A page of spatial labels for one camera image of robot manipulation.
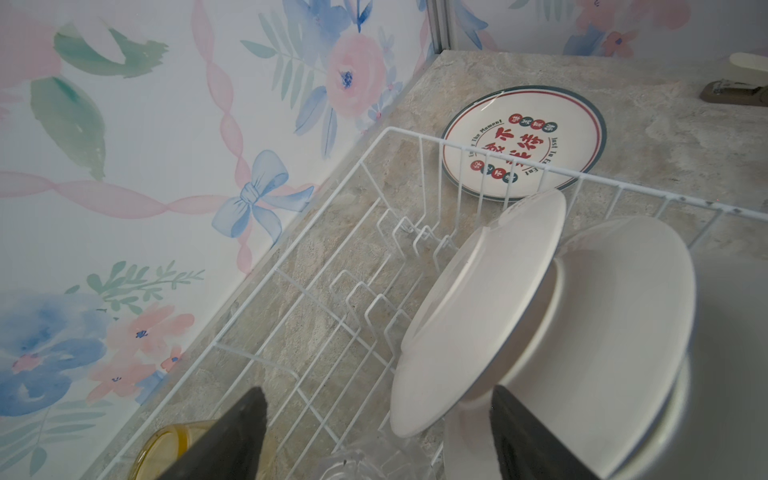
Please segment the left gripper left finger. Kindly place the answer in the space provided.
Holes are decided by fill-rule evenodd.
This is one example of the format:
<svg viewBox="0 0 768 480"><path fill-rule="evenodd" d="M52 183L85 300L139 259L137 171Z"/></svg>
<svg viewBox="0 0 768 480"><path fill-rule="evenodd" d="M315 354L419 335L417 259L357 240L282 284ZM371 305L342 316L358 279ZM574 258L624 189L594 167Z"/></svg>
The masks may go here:
<svg viewBox="0 0 768 480"><path fill-rule="evenodd" d="M254 480L267 430L263 390L248 390L159 478Z"/></svg>

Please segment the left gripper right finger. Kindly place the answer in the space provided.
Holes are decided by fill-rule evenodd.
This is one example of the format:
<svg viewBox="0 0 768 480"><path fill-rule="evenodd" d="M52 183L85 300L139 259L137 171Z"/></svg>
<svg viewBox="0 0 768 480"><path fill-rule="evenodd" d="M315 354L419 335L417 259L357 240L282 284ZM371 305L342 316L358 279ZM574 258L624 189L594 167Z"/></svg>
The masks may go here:
<svg viewBox="0 0 768 480"><path fill-rule="evenodd" d="M598 479L502 385L492 391L489 418L503 479Z"/></svg>

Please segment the plate with red characters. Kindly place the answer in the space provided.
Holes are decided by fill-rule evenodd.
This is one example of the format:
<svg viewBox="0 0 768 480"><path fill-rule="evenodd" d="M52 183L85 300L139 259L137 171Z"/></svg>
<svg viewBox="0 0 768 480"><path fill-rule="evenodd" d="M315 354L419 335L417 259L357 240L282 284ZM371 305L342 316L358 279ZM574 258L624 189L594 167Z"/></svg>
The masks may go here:
<svg viewBox="0 0 768 480"><path fill-rule="evenodd" d="M486 95L462 109L443 133L443 171L464 192L517 201L563 189L570 176L546 166L589 171L600 159L607 125L599 109L570 90L528 85Z"/></svg>

